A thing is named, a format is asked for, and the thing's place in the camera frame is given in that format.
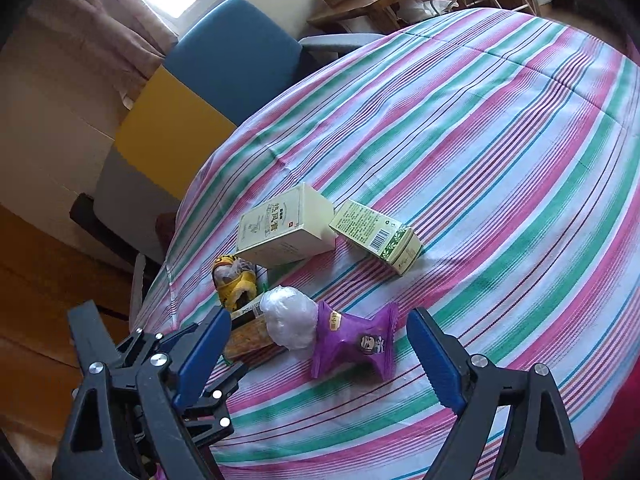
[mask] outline yellow chair panel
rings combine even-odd
[[[235,129],[161,66],[120,125],[115,145],[129,164],[181,200],[209,155]]]

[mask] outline purple wrapper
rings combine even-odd
[[[394,332],[398,304],[387,303],[373,319],[336,312],[318,303],[311,376],[317,379],[340,363],[370,363],[383,381],[394,373]]]

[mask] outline beige wall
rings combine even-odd
[[[289,34],[308,34],[321,0],[249,0]],[[76,226],[69,209],[91,194],[126,114],[116,91],[29,18],[0,52],[0,204],[91,256],[120,260]]]

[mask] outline colorful chair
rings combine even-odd
[[[196,172],[237,126],[319,68],[307,50],[345,53],[378,37],[305,38],[303,48],[249,2],[223,2],[149,80],[116,133],[94,197],[79,196],[71,218],[125,261],[142,253],[160,264],[158,215],[177,211]]]

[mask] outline beige curtain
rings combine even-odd
[[[34,0],[28,15],[129,106],[178,41],[142,0]]]

